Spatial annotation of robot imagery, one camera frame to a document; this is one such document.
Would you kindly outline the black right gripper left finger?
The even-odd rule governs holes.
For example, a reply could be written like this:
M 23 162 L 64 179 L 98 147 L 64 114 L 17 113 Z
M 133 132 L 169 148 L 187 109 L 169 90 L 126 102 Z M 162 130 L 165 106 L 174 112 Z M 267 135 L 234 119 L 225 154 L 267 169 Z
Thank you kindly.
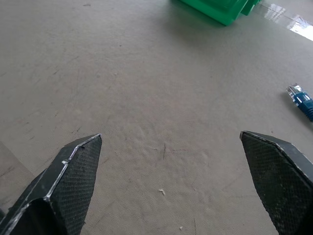
M 80 235 L 101 147 L 101 134 L 65 145 L 2 218 L 0 235 Z

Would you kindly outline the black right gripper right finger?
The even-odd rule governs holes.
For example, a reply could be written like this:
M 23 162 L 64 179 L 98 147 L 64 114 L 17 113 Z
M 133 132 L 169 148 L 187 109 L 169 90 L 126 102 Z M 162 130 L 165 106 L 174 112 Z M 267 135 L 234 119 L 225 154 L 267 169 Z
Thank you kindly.
M 290 142 L 242 131 L 254 187 L 279 235 L 313 235 L 313 163 Z

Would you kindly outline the green plastic bin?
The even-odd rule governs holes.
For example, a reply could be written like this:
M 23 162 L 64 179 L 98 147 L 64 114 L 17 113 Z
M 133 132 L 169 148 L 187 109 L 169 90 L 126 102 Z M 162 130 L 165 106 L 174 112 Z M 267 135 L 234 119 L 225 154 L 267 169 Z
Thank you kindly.
M 241 13 L 245 16 L 248 16 L 253 8 L 260 2 L 260 0 L 247 0 L 244 8 L 241 10 Z
M 228 26 L 241 14 L 248 0 L 178 0 Z

